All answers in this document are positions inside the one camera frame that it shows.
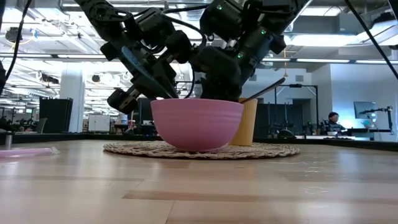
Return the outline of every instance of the man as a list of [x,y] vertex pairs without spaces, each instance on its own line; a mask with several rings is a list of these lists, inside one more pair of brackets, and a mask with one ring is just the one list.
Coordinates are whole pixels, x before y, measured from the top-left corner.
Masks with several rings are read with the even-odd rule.
[[329,114],[329,131],[343,131],[345,128],[338,124],[338,113],[330,112]]

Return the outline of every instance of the paper cup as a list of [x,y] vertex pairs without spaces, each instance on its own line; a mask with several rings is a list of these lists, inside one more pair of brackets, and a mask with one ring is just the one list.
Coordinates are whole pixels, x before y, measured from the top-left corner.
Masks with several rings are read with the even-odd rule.
[[256,122],[257,99],[243,104],[243,115],[239,125],[238,132],[236,132],[233,140],[229,143],[233,146],[251,146],[253,142],[254,123]]

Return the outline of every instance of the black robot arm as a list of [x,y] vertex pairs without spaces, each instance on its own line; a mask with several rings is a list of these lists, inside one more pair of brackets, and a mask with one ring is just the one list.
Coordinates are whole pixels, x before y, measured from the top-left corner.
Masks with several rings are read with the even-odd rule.
[[[279,0],[274,4],[268,0],[263,4],[248,0],[243,6],[233,0],[213,1],[200,19],[200,31],[202,37],[234,40],[235,44],[222,49],[205,46],[205,42],[192,45],[187,35],[174,29],[176,20],[159,9],[149,8],[135,19],[105,0],[76,0],[107,41],[102,53],[108,60],[120,59],[133,75],[128,91],[117,89],[108,98],[109,105],[123,113],[134,109],[140,94],[149,99],[178,97],[176,73],[170,66],[174,60],[189,62],[194,71],[206,73],[201,79],[202,98],[238,101],[242,86],[261,59],[270,50],[278,54],[286,47],[283,31],[310,1]],[[154,53],[164,48],[167,50],[156,58]]]

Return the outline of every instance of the pink plate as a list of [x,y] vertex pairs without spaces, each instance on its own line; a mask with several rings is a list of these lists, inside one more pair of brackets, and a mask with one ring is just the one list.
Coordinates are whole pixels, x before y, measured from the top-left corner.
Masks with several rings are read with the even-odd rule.
[[162,139],[193,152],[208,152],[229,143],[243,113],[242,104],[221,100],[166,99],[150,104]]

